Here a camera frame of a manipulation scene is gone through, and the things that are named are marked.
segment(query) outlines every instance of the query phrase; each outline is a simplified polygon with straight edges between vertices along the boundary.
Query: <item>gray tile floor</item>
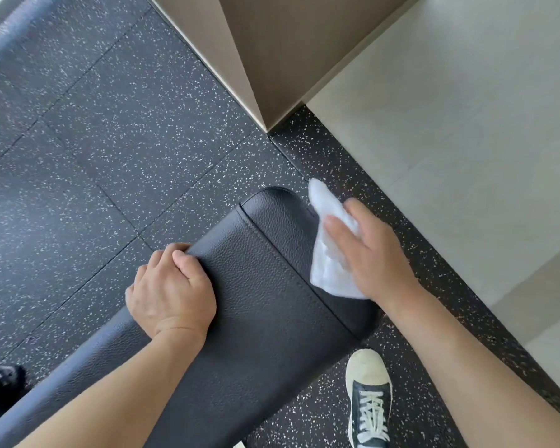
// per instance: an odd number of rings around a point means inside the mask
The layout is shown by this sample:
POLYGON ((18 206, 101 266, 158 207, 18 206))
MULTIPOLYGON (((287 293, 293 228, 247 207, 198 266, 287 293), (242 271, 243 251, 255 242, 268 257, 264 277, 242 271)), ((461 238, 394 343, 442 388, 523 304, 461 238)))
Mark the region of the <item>gray tile floor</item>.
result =
MULTIPOLYGON (((390 223, 422 283, 560 410, 560 390, 307 109, 262 134, 145 0, 22 8, 0 30, 0 362, 41 380, 123 305, 152 249, 199 239, 258 188, 305 197, 321 177, 390 223)), ((463 446, 394 326, 368 344, 395 385, 395 445, 463 446)), ((348 446, 344 365, 247 447, 348 446)))

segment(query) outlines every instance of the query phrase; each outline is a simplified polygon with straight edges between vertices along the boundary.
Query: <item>white cloth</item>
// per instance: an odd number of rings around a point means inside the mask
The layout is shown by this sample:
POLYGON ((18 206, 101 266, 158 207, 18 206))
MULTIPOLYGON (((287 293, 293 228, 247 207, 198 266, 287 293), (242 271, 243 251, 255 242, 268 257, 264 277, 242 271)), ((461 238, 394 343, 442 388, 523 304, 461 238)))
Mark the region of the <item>white cloth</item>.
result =
POLYGON ((366 299, 355 285, 346 258, 330 238, 322 222, 328 215, 333 215, 341 219, 357 237, 361 237, 359 224, 320 180, 309 180, 309 201, 320 217, 311 263, 311 284, 334 296, 366 299))

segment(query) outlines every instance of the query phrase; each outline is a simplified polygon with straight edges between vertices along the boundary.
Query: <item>left hand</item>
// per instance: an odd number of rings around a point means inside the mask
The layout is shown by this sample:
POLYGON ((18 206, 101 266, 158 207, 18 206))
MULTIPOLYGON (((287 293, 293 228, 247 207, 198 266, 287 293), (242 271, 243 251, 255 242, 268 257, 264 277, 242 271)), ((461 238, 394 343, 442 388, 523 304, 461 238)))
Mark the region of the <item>left hand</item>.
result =
POLYGON ((164 251, 154 252, 127 288, 129 312, 151 338, 165 330, 181 329, 205 342, 216 314, 216 298, 197 258, 184 253, 187 248, 189 244, 170 244, 164 251))

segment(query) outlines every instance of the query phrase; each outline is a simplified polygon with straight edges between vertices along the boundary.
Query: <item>black sneaker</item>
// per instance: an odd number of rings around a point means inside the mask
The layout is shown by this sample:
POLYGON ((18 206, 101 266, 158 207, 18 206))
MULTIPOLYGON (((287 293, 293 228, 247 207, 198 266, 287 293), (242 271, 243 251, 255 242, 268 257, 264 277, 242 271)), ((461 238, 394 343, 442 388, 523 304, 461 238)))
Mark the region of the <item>black sneaker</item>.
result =
POLYGON ((25 369, 22 366, 0 366, 0 417, 22 398, 25 369))
POLYGON ((351 399, 351 446, 388 448, 392 383, 377 352, 361 349, 351 356, 346 365, 346 391, 351 399))

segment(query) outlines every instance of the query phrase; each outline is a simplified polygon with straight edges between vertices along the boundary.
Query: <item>leather texture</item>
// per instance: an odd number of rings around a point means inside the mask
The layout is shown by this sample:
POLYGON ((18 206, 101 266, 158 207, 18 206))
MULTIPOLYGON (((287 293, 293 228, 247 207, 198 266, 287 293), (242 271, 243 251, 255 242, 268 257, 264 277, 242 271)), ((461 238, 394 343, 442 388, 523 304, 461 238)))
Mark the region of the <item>leather texture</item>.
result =
MULTIPOLYGON (((218 311, 146 447, 232 447, 371 333, 377 307, 309 284, 317 225, 296 195, 269 188, 191 247, 214 284, 218 311)), ((0 448, 148 342, 122 309, 0 418, 0 448)))

